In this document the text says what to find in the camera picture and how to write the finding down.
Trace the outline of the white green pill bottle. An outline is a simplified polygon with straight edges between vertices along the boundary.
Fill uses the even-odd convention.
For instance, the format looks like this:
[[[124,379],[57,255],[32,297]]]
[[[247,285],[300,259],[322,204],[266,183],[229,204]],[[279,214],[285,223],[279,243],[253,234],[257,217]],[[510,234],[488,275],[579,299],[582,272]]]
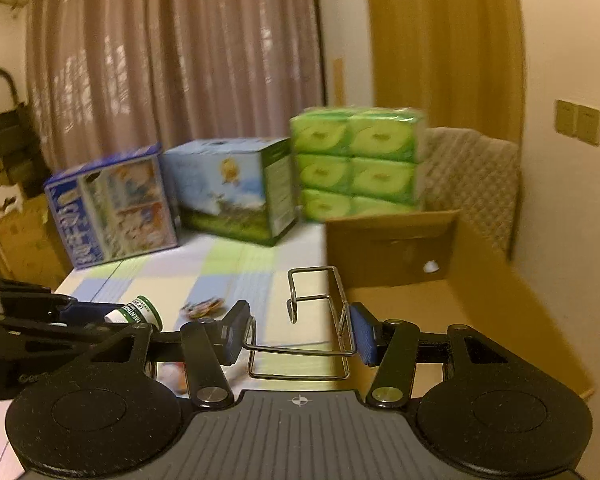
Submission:
[[[107,323],[150,324],[158,332],[163,329],[161,316],[154,304],[145,296],[137,296],[127,304],[116,307],[104,316]]]

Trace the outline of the metal wire rack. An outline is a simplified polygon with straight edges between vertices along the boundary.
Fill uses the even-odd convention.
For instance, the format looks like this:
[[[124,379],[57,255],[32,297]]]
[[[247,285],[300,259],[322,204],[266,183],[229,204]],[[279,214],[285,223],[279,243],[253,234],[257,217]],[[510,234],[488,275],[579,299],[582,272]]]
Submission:
[[[355,355],[352,314],[336,266],[304,266],[286,274],[285,314],[260,328],[252,316],[242,348],[248,374],[264,382],[343,382]]]

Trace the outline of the open cardboard carton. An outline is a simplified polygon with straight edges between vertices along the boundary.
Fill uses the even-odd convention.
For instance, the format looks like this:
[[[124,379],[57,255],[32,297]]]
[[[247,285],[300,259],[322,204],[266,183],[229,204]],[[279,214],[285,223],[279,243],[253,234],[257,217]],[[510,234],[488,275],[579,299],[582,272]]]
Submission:
[[[55,290],[72,270],[45,195],[25,200],[23,211],[0,221],[0,242],[17,281]]]

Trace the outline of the checkered bed sheet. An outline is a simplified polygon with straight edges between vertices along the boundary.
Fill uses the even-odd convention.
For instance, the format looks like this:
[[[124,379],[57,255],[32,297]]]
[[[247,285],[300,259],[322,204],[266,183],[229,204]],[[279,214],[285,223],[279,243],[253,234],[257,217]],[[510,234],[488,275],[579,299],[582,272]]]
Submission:
[[[245,299],[263,328],[271,313],[286,313],[287,272],[324,262],[320,224],[298,224],[273,247],[189,234],[175,249],[72,271],[56,290],[114,304],[143,295],[157,307],[166,330],[180,326],[178,315],[188,302],[218,297],[231,306]]]

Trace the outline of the brown cardboard box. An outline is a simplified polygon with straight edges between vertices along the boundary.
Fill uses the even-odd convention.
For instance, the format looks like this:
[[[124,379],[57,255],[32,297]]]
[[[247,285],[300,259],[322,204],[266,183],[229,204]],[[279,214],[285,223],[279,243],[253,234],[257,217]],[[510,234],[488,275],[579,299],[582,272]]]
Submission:
[[[595,385],[550,311],[457,212],[329,220],[325,256],[347,300],[428,333],[466,324],[581,398]]]

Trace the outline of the blue milk carton box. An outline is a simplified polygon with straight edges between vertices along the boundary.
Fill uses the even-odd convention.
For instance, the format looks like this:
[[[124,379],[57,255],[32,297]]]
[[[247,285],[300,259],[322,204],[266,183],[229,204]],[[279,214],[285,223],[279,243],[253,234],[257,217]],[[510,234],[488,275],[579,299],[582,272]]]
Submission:
[[[76,269],[178,246],[178,215],[158,144],[54,174],[44,191]]]

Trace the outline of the white wooden chair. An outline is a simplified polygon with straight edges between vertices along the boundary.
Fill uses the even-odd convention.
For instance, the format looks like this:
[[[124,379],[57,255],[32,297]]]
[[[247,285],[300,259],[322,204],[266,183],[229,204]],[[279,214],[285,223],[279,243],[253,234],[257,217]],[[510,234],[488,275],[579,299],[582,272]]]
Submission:
[[[12,212],[23,211],[24,197],[21,186],[16,183],[0,186],[0,221]],[[6,256],[0,242],[0,257],[5,266],[8,266]]]

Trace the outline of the cow picture milk box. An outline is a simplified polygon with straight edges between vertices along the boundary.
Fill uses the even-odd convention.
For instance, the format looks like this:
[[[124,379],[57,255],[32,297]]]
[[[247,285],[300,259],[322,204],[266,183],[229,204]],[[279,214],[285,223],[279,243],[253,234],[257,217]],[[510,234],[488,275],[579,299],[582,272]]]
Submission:
[[[287,138],[190,141],[162,162],[185,229],[273,246],[298,219]]]

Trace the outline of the beige quilted cushion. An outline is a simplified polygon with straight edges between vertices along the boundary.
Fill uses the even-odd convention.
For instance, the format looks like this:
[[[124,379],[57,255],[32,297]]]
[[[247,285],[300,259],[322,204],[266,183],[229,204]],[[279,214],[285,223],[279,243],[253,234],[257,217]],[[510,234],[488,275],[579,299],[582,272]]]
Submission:
[[[430,128],[427,136],[424,209],[458,210],[509,258],[521,182],[518,145],[464,128]]]

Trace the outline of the green tissue pack bundle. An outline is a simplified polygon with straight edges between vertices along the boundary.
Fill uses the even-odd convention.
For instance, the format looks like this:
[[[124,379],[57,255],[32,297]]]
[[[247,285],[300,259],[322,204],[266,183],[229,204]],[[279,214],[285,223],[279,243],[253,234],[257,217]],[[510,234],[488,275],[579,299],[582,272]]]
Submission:
[[[291,118],[290,142],[310,221],[424,206],[429,139],[420,110],[312,107]]]

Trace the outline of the black folding ladder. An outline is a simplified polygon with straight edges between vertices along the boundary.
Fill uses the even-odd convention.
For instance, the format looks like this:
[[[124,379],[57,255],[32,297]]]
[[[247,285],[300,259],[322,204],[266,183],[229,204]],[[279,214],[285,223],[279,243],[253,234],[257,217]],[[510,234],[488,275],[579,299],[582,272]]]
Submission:
[[[0,186],[18,184],[27,198],[41,195],[50,177],[41,140],[32,126],[29,107],[18,96],[12,75],[0,68],[9,86],[12,109],[0,113]]]

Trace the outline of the pink curtain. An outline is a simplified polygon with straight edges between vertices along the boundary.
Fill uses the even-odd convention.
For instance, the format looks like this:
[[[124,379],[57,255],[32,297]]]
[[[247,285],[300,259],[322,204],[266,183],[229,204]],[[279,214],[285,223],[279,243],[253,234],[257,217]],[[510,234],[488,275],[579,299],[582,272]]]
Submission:
[[[286,136],[324,100],[316,0],[31,0],[26,44],[55,170],[154,143]]]

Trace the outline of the wooden door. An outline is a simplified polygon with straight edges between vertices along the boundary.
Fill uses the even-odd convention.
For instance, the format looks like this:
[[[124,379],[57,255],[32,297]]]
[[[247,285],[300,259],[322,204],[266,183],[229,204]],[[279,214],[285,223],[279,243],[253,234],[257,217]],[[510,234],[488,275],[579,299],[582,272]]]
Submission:
[[[520,0],[367,0],[374,103],[515,144],[524,130]]]

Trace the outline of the double wall socket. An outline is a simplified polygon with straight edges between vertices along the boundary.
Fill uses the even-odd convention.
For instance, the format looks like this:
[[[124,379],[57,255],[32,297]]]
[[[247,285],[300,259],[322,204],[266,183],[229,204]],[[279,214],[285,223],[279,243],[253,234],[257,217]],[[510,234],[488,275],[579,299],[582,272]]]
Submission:
[[[582,104],[556,100],[554,130],[593,146],[600,145],[600,110]]]

